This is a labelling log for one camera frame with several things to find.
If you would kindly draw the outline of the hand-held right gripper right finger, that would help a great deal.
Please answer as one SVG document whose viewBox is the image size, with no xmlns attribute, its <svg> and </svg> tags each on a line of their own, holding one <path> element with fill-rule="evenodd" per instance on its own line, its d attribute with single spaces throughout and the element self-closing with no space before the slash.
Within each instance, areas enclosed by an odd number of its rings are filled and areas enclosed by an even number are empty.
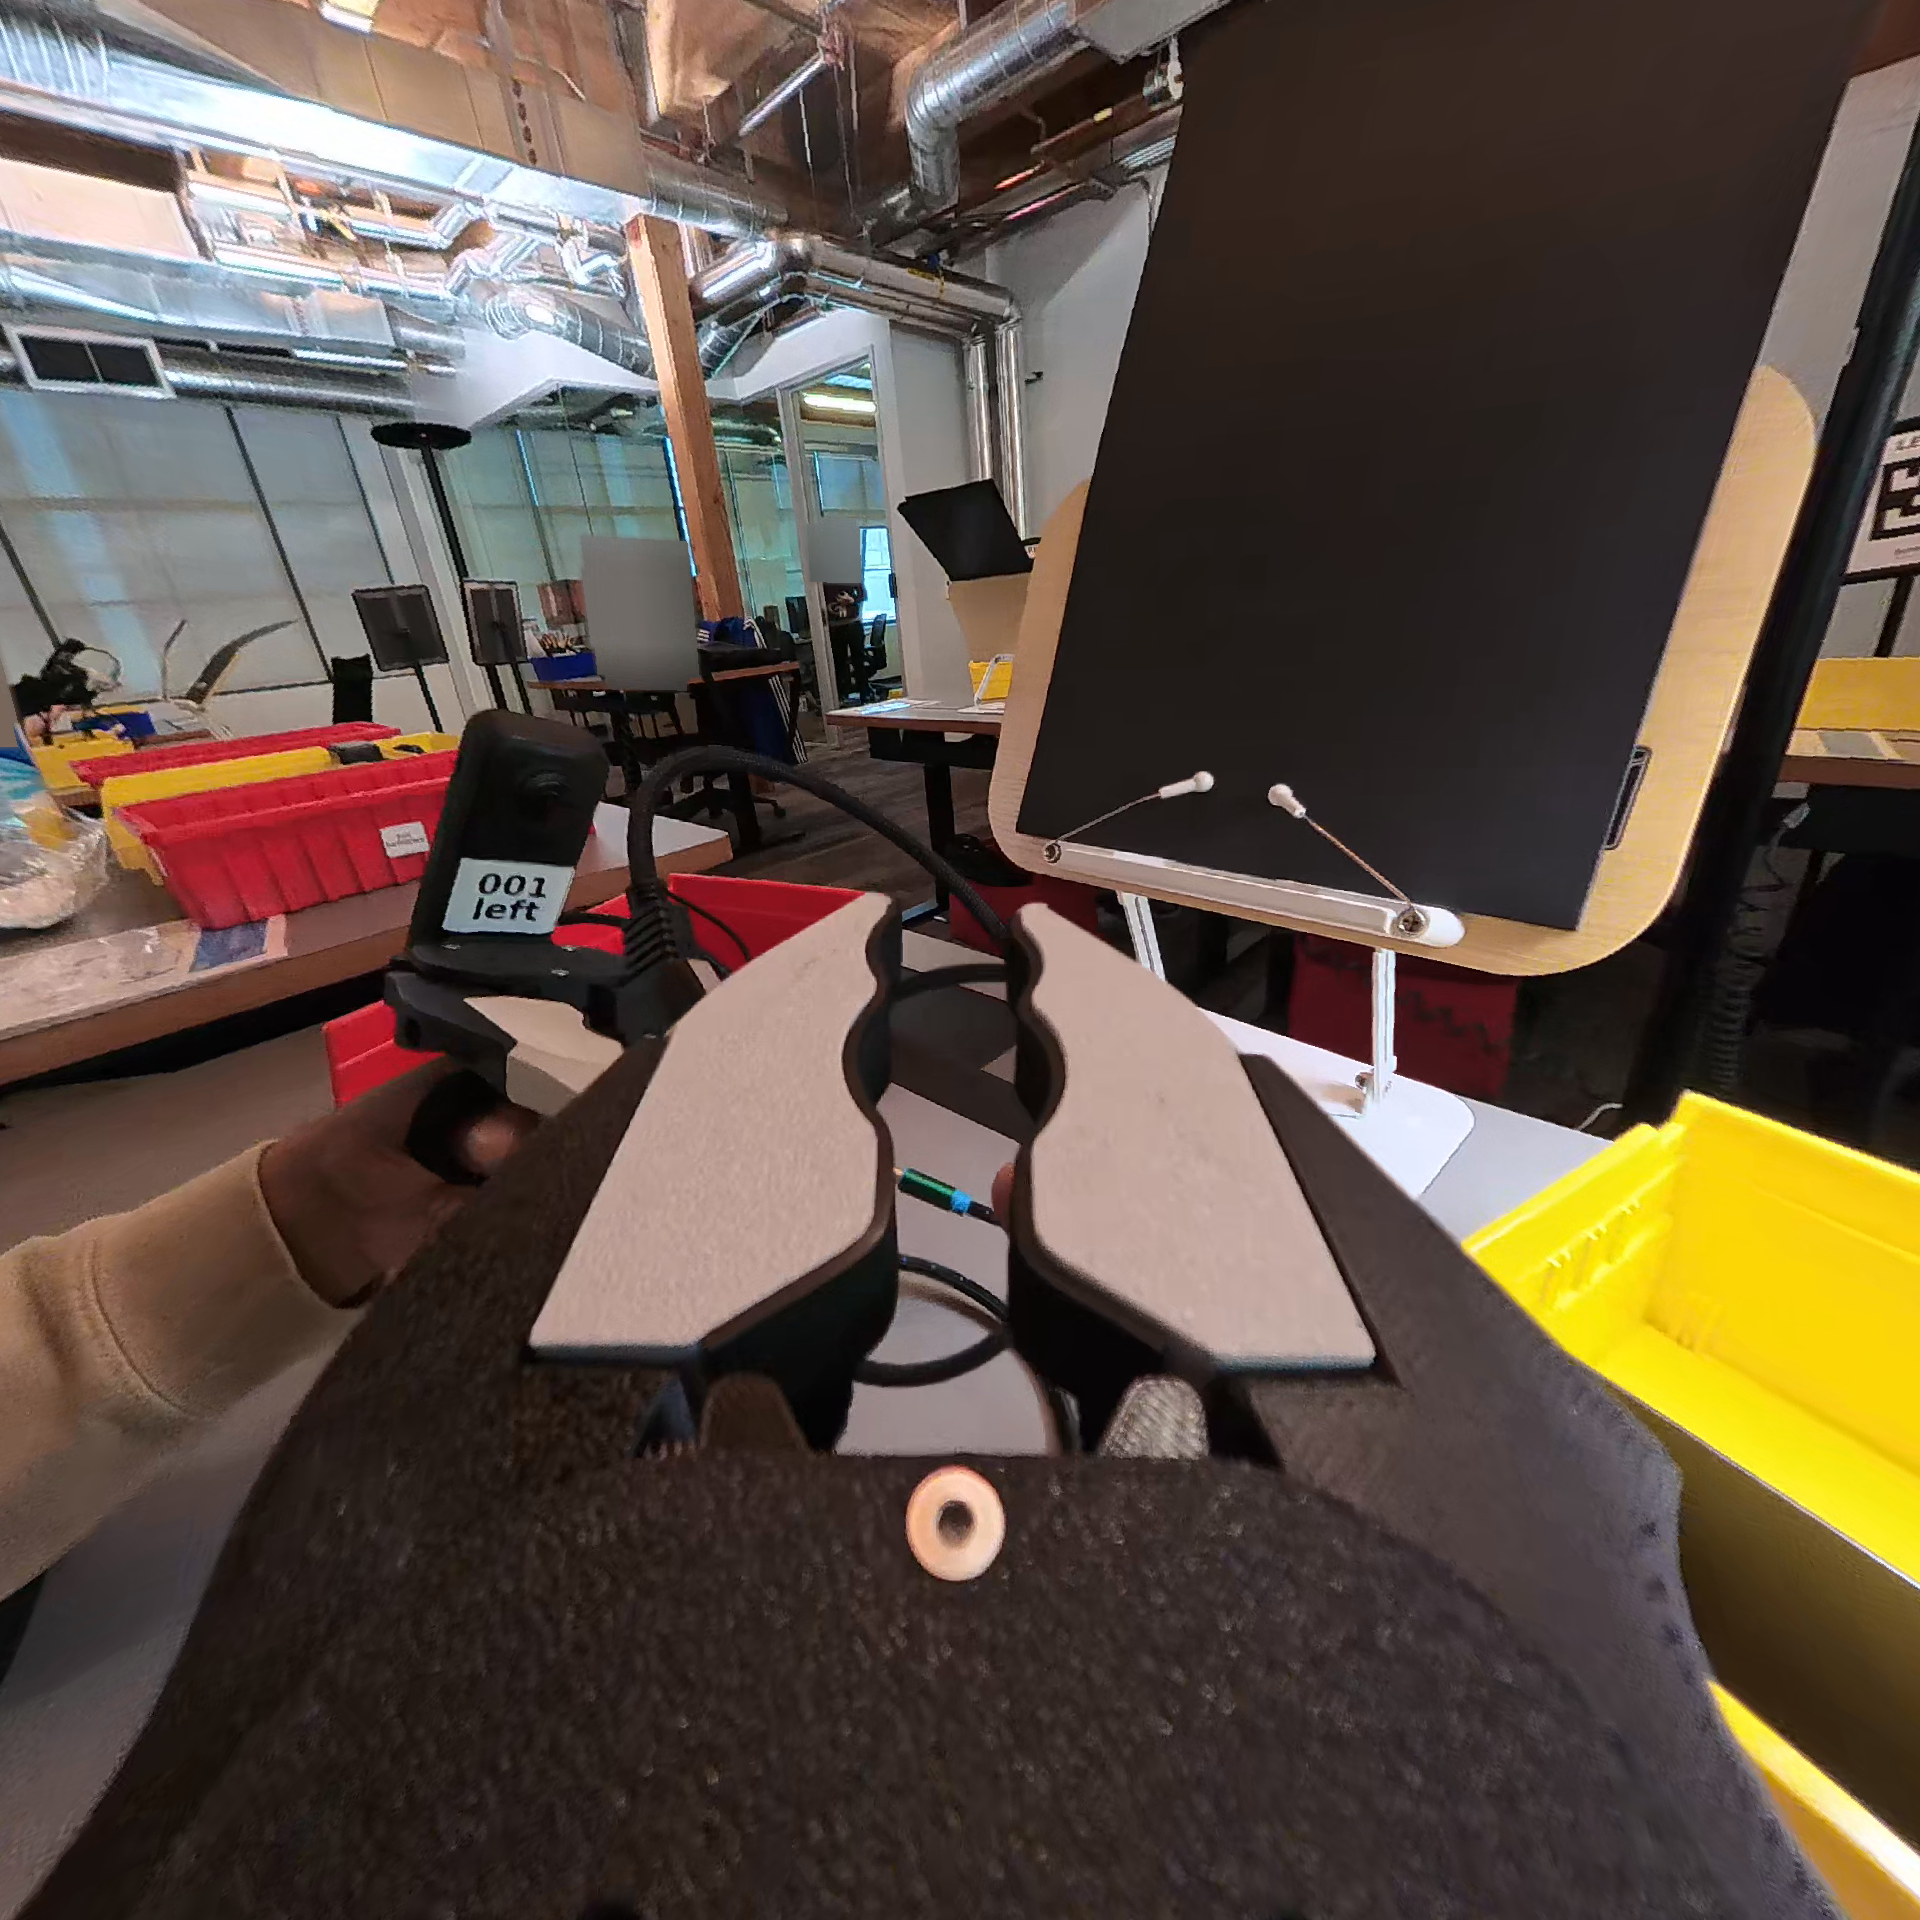
<svg viewBox="0 0 1920 1920">
<path fill-rule="evenodd" d="M 1015 1256 L 1057 1302 L 1205 1372 L 1373 1372 L 1362 1306 L 1238 1043 L 1047 904 L 1012 961 L 1032 1053 Z"/>
</svg>

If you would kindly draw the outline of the clear plastic bag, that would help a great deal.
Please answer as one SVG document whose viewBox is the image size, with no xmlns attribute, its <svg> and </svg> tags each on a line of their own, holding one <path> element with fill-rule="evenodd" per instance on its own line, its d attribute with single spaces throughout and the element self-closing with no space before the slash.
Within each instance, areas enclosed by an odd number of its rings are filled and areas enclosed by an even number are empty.
<svg viewBox="0 0 1920 1920">
<path fill-rule="evenodd" d="M 50 799 L 34 762 L 0 762 L 0 932 L 64 932 L 116 872 L 103 822 Z"/>
</svg>

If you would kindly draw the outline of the black panel on stand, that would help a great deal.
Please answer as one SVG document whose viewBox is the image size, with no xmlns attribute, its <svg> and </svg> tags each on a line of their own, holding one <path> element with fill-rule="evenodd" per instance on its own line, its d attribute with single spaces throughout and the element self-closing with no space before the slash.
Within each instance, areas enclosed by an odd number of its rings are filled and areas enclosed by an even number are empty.
<svg viewBox="0 0 1920 1920">
<path fill-rule="evenodd" d="M 464 618 L 465 618 L 465 659 L 487 672 L 494 704 L 533 709 L 515 581 L 464 581 Z"/>
<path fill-rule="evenodd" d="M 423 704 L 426 704 L 426 725 L 445 733 L 445 709 L 437 709 L 437 684 L 426 684 L 426 672 L 445 672 L 451 650 L 445 650 L 445 618 L 437 618 L 437 600 L 410 581 L 410 592 L 358 592 L 358 618 L 363 618 L 363 638 L 368 638 L 368 659 L 388 672 L 388 679 L 410 679 L 423 684 Z"/>
</svg>

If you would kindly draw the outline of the framed marker poster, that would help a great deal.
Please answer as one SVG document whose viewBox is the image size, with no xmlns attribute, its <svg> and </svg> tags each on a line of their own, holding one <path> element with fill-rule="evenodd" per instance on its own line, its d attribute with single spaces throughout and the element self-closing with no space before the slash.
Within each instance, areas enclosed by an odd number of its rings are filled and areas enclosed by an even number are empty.
<svg viewBox="0 0 1920 1920">
<path fill-rule="evenodd" d="M 1920 575 L 1920 422 L 1896 422 L 1843 581 L 1858 592 L 1858 581 L 1912 581 L 1912 575 Z"/>
</svg>

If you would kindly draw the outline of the wooden office desk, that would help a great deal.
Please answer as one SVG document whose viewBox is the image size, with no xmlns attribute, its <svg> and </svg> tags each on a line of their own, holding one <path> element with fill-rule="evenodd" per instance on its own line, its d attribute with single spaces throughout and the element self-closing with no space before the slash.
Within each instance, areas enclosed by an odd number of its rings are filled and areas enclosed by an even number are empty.
<svg viewBox="0 0 1920 1920">
<path fill-rule="evenodd" d="M 926 842 L 951 842 L 951 776 L 996 769 L 1001 709 L 951 704 L 872 704 L 828 709 L 828 725 L 862 733 L 872 762 L 919 769 Z M 1784 851 L 1808 855 L 1920 855 L 1920 733 L 1789 733 L 1784 785 L 1808 785 L 1808 822 Z"/>
</svg>

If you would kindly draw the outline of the black HDMI switch box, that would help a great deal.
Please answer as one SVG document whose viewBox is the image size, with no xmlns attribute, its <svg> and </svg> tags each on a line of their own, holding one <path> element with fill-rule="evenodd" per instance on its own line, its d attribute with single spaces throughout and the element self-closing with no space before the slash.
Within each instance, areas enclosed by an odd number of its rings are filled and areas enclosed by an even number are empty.
<svg viewBox="0 0 1920 1920">
<path fill-rule="evenodd" d="M 926 851 L 919 832 L 902 832 L 898 814 L 856 799 L 844 785 L 818 776 L 804 762 L 785 769 L 785 762 L 760 762 L 760 750 L 702 746 L 702 750 L 670 750 L 632 792 L 632 916 L 620 916 L 620 981 L 612 981 L 612 1043 L 620 1053 L 658 1043 L 702 997 L 702 976 L 691 976 L 691 961 L 681 945 L 681 904 L 670 904 L 658 867 L 651 867 L 651 806 L 689 776 L 745 776 L 745 785 L 760 776 L 760 785 L 794 785 L 794 792 L 838 806 L 844 822 L 862 822 L 889 851 L 902 851 L 926 878 L 942 878 L 942 898 L 973 909 L 996 950 L 1012 950 L 1012 916 L 984 904 L 984 884 L 942 851 Z"/>
</svg>

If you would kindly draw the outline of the white paper sheet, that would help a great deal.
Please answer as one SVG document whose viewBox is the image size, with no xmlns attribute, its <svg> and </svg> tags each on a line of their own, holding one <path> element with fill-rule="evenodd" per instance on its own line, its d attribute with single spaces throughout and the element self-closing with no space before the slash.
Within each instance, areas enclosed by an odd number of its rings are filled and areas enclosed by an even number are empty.
<svg viewBox="0 0 1920 1920">
<path fill-rule="evenodd" d="M 159 995 L 196 995 L 209 976 L 239 976 L 263 961 L 281 961 L 281 916 L 239 916 L 239 932 L 159 916 L 159 932 L 34 945 L 0 961 L 0 1043 L 137 1009 Z"/>
</svg>

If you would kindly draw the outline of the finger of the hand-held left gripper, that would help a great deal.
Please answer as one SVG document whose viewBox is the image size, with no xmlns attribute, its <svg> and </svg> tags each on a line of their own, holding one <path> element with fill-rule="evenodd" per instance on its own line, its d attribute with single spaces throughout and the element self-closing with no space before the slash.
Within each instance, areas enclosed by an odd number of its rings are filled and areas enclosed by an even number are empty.
<svg viewBox="0 0 1920 1920">
<path fill-rule="evenodd" d="M 465 995 L 465 1017 L 476 1070 L 523 1110 L 564 1110 L 597 1070 L 620 1062 L 620 1043 L 586 1032 L 586 1017 L 564 997 Z"/>
</svg>

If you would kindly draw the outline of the red plastic bin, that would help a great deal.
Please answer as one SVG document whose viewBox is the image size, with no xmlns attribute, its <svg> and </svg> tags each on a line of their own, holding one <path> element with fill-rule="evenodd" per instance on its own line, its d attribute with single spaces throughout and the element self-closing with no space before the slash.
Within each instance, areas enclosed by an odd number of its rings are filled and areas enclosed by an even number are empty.
<svg viewBox="0 0 1920 1920">
<path fill-rule="evenodd" d="M 828 916 L 838 904 L 856 904 L 856 884 L 670 872 L 670 904 L 691 932 L 691 961 L 745 970 L 794 945 L 797 932 Z M 423 1070 L 426 1053 L 402 1053 L 398 1009 L 368 997 L 320 1027 L 320 1062 L 335 1062 L 335 1106 L 358 1106 L 363 1090 Z"/>
<path fill-rule="evenodd" d="M 426 872 L 451 750 L 131 799 L 123 822 L 196 932 L 249 932 Z"/>
<path fill-rule="evenodd" d="M 209 746 L 145 746 L 145 750 L 77 750 L 70 769 L 64 769 L 64 792 L 70 785 L 116 785 L 116 776 L 159 776 L 159 769 L 209 769 L 209 762 L 277 762 L 277 750 L 340 750 L 340 746 L 398 746 L 398 725 L 368 725 L 368 720 L 358 720 L 358 725 L 289 725 L 289 733 L 209 733 Z"/>
</svg>

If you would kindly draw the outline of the wooden support post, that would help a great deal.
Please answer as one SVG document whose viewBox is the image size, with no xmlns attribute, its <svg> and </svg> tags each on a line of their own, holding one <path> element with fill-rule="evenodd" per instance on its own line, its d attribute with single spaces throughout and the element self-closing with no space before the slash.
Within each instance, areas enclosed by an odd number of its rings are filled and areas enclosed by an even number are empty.
<svg viewBox="0 0 1920 1920">
<path fill-rule="evenodd" d="M 689 246 L 670 218 L 632 218 L 632 275 L 635 275 L 658 427 L 670 427 L 670 457 L 681 457 L 691 604 L 702 604 L 702 618 L 745 618 L 745 563 L 733 563 L 733 518 L 723 518 L 723 473 L 722 473 L 722 435 L 714 435 L 691 300 L 689 300 Z"/>
</svg>

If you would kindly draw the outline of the black floor lamp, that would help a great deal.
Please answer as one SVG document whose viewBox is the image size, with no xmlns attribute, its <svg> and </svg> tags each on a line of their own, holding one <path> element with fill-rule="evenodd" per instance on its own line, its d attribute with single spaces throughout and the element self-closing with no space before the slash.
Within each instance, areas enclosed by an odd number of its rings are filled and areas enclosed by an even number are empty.
<svg viewBox="0 0 1920 1920">
<path fill-rule="evenodd" d="M 410 544 L 410 581 L 437 600 L 445 672 L 451 672 L 464 709 L 515 709 L 500 672 L 476 659 L 476 645 L 465 645 L 465 592 L 464 592 L 465 548 L 464 548 L 464 518 L 451 518 L 451 494 L 445 494 L 445 456 L 464 456 L 465 427 L 376 422 L 368 442 L 376 442 L 376 472 L 398 488 L 398 518 L 402 518 L 402 544 Z"/>
</svg>

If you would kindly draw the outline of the black bin divider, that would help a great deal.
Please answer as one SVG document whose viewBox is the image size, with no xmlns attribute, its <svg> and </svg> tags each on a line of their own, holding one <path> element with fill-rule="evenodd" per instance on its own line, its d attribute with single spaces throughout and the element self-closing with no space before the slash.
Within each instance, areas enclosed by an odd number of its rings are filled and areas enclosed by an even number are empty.
<svg viewBox="0 0 1920 1920">
<path fill-rule="evenodd" d="M 1920 1582 L 1618 1393 L 1680 1459 L 1680 1572 L 1714 1681 L 1920 1837 Z"/>
</svg>

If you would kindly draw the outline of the silver air duct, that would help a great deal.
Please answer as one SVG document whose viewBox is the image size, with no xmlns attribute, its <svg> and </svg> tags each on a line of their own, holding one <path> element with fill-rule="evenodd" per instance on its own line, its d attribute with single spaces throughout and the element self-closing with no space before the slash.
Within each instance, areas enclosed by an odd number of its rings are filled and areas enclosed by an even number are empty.
<svg viewBox="0 0 1920 1920">
<path fill-rule="evenodd" d="M 281 0 L 222 0 L 222 15 L 239 26 L 263 75 L 137 0 L 11 0 L 0 109 L 131 146 L 257 157 L 306 177 L 465 202 L 533 227 L 702 227 L 733 246 L 723 275 L 702 285 L 702 314 L 765 306 L 797 285 L 919 328 L 984 328 L 984 472 L 1021 518 L 1021 314 L 1012 288 L 797 231 L 785 202 L 691 171 L 646 146 L 620 111 L 547 99 L 543 79 L 476 75 Z"/>
</svg>

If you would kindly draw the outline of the person's left hand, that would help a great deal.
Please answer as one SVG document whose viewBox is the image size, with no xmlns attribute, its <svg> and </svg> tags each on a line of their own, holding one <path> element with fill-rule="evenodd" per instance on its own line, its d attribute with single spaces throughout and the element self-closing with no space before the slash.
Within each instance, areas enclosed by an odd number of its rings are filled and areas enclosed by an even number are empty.
<svg viewBox="0 0 1920 1920">
<path fill-rule="evenodd" d="M 320 1306 L 398 1284 L 451 1208 L 543 1127 L 464 1062 L 398 1070 L 257 1152 L 263 1221 Z"/>
</svg>

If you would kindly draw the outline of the red fabric crate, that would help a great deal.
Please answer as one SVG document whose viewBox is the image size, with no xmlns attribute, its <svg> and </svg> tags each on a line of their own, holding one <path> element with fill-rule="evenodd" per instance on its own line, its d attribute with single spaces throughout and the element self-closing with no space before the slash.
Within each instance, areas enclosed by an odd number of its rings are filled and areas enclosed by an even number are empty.
<svg viewBox="0 0 1920 1920">
<path fill-rule="evenodd" d="M 1296 938 L 1295 945 L 1295 1043 L 1373 1060 L 1373 950 Z M 1518 976 L 1446 961 L 1398 961 L 1398 1062 L 1449 1100 L 1501 1100 L 1518 1053 Z"/>
</svg>

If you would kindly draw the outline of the person's left forearm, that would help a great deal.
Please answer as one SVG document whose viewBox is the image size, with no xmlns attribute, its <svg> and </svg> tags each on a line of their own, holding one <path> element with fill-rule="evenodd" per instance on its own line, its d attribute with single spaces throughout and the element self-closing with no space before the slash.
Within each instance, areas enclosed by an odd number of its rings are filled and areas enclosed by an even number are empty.
<svg viewBox="0 0 1920 1920">
<path fill-rule="evenodd" d="M 0 1595 L 350 1328 L 298 1275 L 257 1158 L 263 1148 L 0 1256 Z"/>
</svg>

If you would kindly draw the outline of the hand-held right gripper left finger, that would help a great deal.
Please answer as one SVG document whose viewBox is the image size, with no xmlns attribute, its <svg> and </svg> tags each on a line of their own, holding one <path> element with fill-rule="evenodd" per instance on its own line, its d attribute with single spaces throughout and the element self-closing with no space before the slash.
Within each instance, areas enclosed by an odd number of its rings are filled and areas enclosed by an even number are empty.
<svg viewBox="0 0 1920 1920">
<path fill-rule="evenodd" d="M 547 1363 L 862 1363 L 898 1327 L 898 904 L 797 932 L 658 1043 L 533 1313 Z"/>
</svg>

